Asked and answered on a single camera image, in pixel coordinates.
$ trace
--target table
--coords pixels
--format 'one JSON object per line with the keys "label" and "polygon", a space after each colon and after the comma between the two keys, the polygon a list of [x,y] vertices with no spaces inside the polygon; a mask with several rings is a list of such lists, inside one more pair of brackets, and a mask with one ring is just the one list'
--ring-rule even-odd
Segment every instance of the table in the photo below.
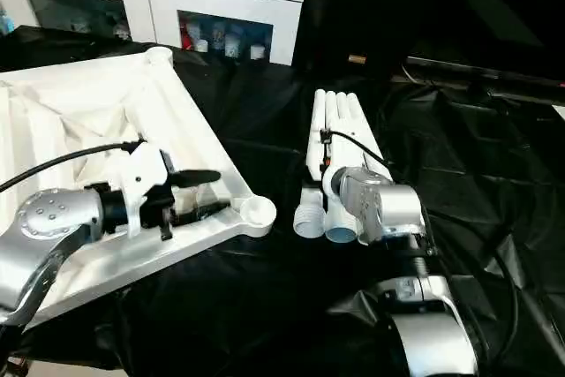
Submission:
{"label": "table", "polygon": [[[148,46],[21,27],[0,40],[0,71]],[[252,190],[277,205],[272,233],[234,238],[46,322],[19,353],[130,375],[385,375],[374,355],[385,341],[372,332],[379,264],[358,244],[291,230],[313,93],[324,87],[357,93],[383,154],[441,213],[432,214],[437,242],[492,354],[509,297],[470,229],[501,246],[520,287],[520,324],[495,374],[563,373],[565,169],[555,152],[565,127],[551,107],[369,79],[310,81],[286,66],[180,50],[174,60]]]}

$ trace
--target white plastic tray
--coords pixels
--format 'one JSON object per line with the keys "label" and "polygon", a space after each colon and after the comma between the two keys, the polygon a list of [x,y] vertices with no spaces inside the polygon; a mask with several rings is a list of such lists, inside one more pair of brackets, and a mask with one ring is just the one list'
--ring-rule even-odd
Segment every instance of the white plastic tray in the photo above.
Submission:
{"label": "white plastic tray", "polygon": [[[218,170],[222,179],[175,193],[184,210],[195,203],[230,200],[231,208],[173,230],[135,238],[106,236],[71,256],[32,325],[166,268],[238,234],[264,236],[276,216],[273,203],[255,196],[171,66],[172,53],[146,53],[0,73],[0,182],[37,163],[138,133],[167,152],[176,170]],[[0,193],[0,234],[16,208],[49,187],[82,188],[116,181],[120,155],[97,154],[68,162]]]}

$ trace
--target white pipe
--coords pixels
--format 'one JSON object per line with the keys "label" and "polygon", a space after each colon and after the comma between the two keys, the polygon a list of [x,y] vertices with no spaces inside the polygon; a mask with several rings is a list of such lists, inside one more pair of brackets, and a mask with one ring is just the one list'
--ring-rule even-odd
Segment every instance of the white pipe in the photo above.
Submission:
{"label": "white pipe", "polygon": [[[380,156],[380,158],[382,158],[382,152],[379,149],[379,145],[377,145],[377,140],[374,138],[371,126],[367,122],[365,114],[363,113],[359,99],[354,93],[349,93],[347,95],[347,100],[350,105],[351,118],[357,123],[359,132],[358,140],[369,149],[371,149],[375,154]],[[365,152],[363,153],[363,156],[365,157],[365,163],[367,164],[367,168],[369,170],[381,174],[382,176],[385,176],[392,180],[390,171],[388,171],[387,167],[381,165],[378,161],[375,161]]]}
{"label": "white pipe", "polygon": [[293,229],[302,238],[319,238],[324,235],[326,211],[320,189],[302,188],[300,205],[294,212]]}
{"label": "white pipe", "polygon": [[349,243],[357,238],[358,220],[345,210],[339,200],[328,198],[328,213],[324,224],[326,237],[334,243]]}
{"label": "white pipe", "polygon": [[306,166],[314,181],[321,181],[320,165],[324,159],[324,145],[321,144],[320,130],[326,126],[326,92],[316,90],[310,123],[310,137],[306,151]]}

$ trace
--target black cable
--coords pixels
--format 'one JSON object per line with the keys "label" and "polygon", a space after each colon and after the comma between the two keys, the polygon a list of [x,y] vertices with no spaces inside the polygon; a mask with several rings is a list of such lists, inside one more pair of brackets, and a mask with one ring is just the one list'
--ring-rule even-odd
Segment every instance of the black cable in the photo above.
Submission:
{"label": "black cable", "polygon": [[369,149],[367,146],[365,146],[363,143],[361,143],[360,141],[352,138],[350,135],[345,134],[344,132],[335,132],[333,130],[327,130],[324,131],[322,130],[322,138],[324,136],[340,136],[343,137],[344,139],[349,140],[351,143],[353,143],[354,145],[356,145],[357,147],[359,147],[361,150],[363,150],[366,154],[368,154],[369,156],[371,156],[376,162],[378,162],[380,165],[382,165],[383,167],[386,168],[390,168],[391,164],[390,162],[385,161],[384,159],[382,159],[380,156],[378,156],[377,154],[375,154],[371,149]]}
{"label": "black cable", "polygon": [[[467,222],[463,220],[458,220],[449,215],[445,215],[441,212],[432,211],[432,215],[437,216],[438,218],[444,219],[446,221],[454,222],[466,230],[468,230],[471,234],[473,234],[483,245],[486,243],[485,238],[478,233],[475,229],[473,229]],[[504,357],[507,355],[514,339],[516,338],[516,333],[518,331],[518,320],[519,320],[519,304],[518,304],[518,290],[516,289],[516,285],[514,284],[514,278],[512,274],[510,274],[509,268],[507,267],[504,259],[500,256],[496,249],[492,249],[491,254],[493,255],[494,260],[496,261],[497,265],[501,269],[502,275],[504,276],[504,280],[508,283],[508,292],[510,294],[510,324],[508,325],[506,335],[504,337],[504,342],[502,343],[500,349],[493,357],[491,363],[489,364],[491,367],[495,367],[499,365]]]}
{"label": "black cable", "polygon": [[9,179],[5,183],[2,183],[0,185],[0,193],[8,190],[10,187],[13,187],[17,183],[20,183],[20,182],[24,181],[25,179],[30,178],[31,176],[34,176],[35,174],[46,170],[47,168],[51,168],[51,167],[54,167],[55,165],[58,165],[59,163],[67,162],[67,161],[70,161],[71,159],[80,158],[81,156],[98,154],[100,152],[106,152],[107,150],[113,150],[113,149],[122,149],[122,150],[125,150],[126,152],[131,153],[131,152],[133,152],[133,150],[135,150],[135,148],[137,146],[139,146],[139,144],[142,141],[143,140],[126,141],[126,142],[123,142],[123,143],[112,143],[110,145],[90,147],[88,149],[79,150],[77,152],[72,152],[72,153],[67,154],[67,155],[59,156],[58,158],[52,159],[50,161],[41,163],[41,164],[39,164],[39,165],[37,165],[33,168],[30,168],[29,170],[22,172],[21,174],[17,175],[16,177]]}
{"label": "black cable", "polygon": [[[357,147],[362,149],[366,154],[371,156],[375,161],[377,161],[378,163],[380,163],[381,165],[383,165],[387,168],[391,168],[390,162],[386,162],[380,156],[375,154],[371,149],[369,149],[367,146],[365,146],[363,143],[352,138],[348,134],[345,134],[345,133],[342,133],[342,132],[334,132],[332,130],[322,131],[322,139],[324,138],[324,136],[327,136],[327,135],[329,135],[329,136],[336,135],[336,136],[340,136],[340,137],[343,137],[344,139],[349,140],[351,143],[353,143],[354,145],[356,145]],[[450,217],[449,215],[444,215],[444,214],[441,214],[441,213],[433,213],[433,214],[440,217],[440,218],[443,217],[444,219],[451,220],[453,222],[459,221],[459,220],[456,220],[456,219]],[[430,217],[429,217],[427,209],[424,205],[422,205],[422,216],[424,217],[424,223],[425,223],[426,229],[427,229],[427,236],[430,239],[432,246],[436,247],[435,237],[433,235],[433,229],[432,229],[432,225],[430,223]],[[460,222],[459,224],[464,226],[467,230],[469,230],[471,232],[471,234],[475,235],[475,237],[477,237],[483,244],[486,243],[485,239],[478,232],[476,232],[471,226],[466,225],[466,222]],[[508,353],[512,343],[514,342],[514,339],[516,338],[516,333],[517,333],[517,329],[518,329],[518,308],[519,308],[518,294],[517,294],[516,285],[514,284],[514,278],[512,277],[512,274],[510,274],[510,271],[509,271],[508,267],[506,266],[506,263],[504,262],[502,257],[499,255],[499,253],[496,251],[496,249],[493,249],[492,255],[493,255],[494,260],[498,264],[499,268],[501,269],[501,272],[502,272],[504,279],[508,283],[508,291],[509,291],[509,294],[510,294],[510,323],[508,325],[508,329],[507,329],[506,335],[504,337],[504,342],[501,345],[501,348],[499,349],[497,354],[493,357],[492,361],[489,361],[489,363],[488,363],[488,366],[490,368],[493,368],[493,367],[495,367],[495,366],[497,366],[501,363],[501,361],[504,359],[504,357]],[[479,342],[481,343],[481,348],[484,350],[484,352],[487,352],[488,348],[487,348],[486,340],[484,338],[484,334],[482,333],[482,330],[481,330],[480,326],[478,325],[477,320],[475,319],[474,315],[472,315],[471,312],[470,312],[469,315],[473,316],[473,319],[471,319],[471,321],[472,321],[471,324],[473,326],[475,326],[475,323],[477,324],[476,333],[478,335]]]}

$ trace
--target black cloth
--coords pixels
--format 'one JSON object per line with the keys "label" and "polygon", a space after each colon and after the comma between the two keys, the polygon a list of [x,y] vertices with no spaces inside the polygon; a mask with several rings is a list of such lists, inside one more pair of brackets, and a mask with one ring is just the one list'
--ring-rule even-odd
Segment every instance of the black cloth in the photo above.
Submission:
{"label": "black cloth", "polygon": [[[150,45],[20,28],[0,40],[0,71],[137,53]],[[565,125],[548,106],[480,91],[370,79],[309,81],[273,64],[174,49],[175,70],[237,168],[278,216],[264,238],[232,238],[26,332],[30,358],[134,376],[387,375],[375,352],[380,264],[356,243],[291,228],[317,87],[354,91],[383,154],[417,189],[459,302],[490,346],[509,292],[478,237],[500,245],[521,290],[519,329],[500,375],[562,375],[565,331]],[[471,339],[479,355],[477,337]]]}

